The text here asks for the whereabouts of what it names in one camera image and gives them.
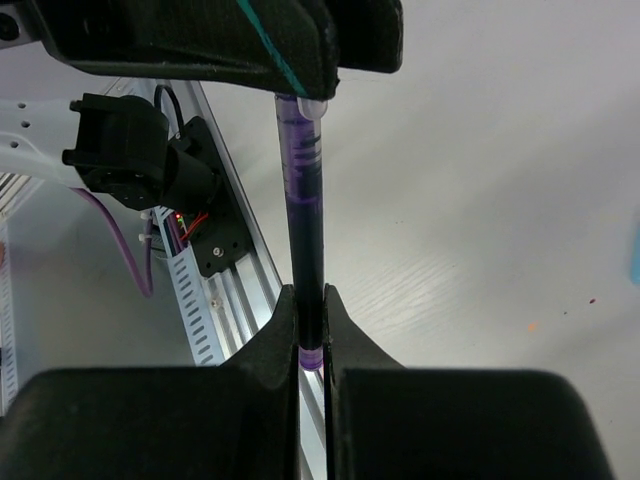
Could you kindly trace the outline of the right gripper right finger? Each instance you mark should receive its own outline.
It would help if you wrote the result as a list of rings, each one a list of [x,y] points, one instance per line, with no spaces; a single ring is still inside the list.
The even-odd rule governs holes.
[[[589,410],[564,377],[531,369],[409,368],[325,289],[331,479],[610,479]]]

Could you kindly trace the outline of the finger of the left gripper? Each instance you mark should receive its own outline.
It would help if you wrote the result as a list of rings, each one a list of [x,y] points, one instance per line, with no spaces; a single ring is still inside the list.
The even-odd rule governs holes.
[[[395,73],[402,65],[404,15],[400,0],[326,1],[337,30],[338,66]]]
[[[336,26],[321,1],[29,1],[47,52],[99,76],[235,84],[331,99]]]

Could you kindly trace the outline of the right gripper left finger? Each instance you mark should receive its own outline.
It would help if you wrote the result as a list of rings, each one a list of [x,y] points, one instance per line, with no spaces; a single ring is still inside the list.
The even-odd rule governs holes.
[[[59,369],[1,424],[5,479],[296,479],[297,323],[283,287],[267,324],[218,366]]]

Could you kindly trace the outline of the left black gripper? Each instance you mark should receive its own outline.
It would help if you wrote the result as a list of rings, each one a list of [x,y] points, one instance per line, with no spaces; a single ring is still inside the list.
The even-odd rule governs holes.
[[[1,0],[0,28],[2,50],[39,42],[43,38],[32,1]]]

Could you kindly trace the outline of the clear pen cap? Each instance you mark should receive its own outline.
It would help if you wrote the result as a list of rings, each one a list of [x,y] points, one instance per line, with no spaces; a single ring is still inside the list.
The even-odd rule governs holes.
[[[321,120],[328,109],[327,101],[298,98],[296,102],[300,115],[309,121]]]

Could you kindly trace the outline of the purple pen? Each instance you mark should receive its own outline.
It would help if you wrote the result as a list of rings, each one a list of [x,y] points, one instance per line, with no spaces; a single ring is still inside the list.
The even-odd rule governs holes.
[[[321,121],[303,115],[309,104],[275,96],[279,147],[298,323],[299,363],[323,365],[324,212]]]

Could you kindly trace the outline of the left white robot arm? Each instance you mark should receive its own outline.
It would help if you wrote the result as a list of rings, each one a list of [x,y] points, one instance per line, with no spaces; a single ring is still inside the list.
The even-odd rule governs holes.
[[[315,102],[342,68],[396,72],[398,1],[5,1],[1,45],[41,43],[59,62],[105,77],[221,82]],[[5,101],[6,173],[108,194],[141,211],[202,211],[214,170],[169,142],[156,102],[134,95]]]

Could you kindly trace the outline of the light blue highlighter cap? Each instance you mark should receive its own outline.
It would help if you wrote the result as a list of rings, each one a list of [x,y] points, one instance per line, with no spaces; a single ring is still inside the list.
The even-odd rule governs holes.
[[[625,273],[631,285],[639,286],[639,204],[636,204],[626,222]]]

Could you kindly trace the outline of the aluminium front rail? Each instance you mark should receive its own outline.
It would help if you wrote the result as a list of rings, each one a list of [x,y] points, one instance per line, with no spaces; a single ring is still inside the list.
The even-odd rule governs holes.
[[[281,280],[202,86],[183,81],[169,85],[186,119],[206,123],[231,202],[227,208],[217,205],[208,226],[192,234],[204,245],[189,244],[181,252],[170,241],[171,210],[155,210],[163,223],[169,273],[194,362],[212,367],[230,359],[266,325]]]

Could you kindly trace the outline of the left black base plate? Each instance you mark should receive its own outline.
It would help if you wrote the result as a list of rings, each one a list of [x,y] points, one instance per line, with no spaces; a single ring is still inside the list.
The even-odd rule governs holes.
[[[217,182],[213,200],[203,211],[207,217],[187,238],[200,275],[210,278],[251,253],[253,240],[223,164],[222,150],[202,117],[193,117],[186,123],[182,145],[189,155],[212,169]]]

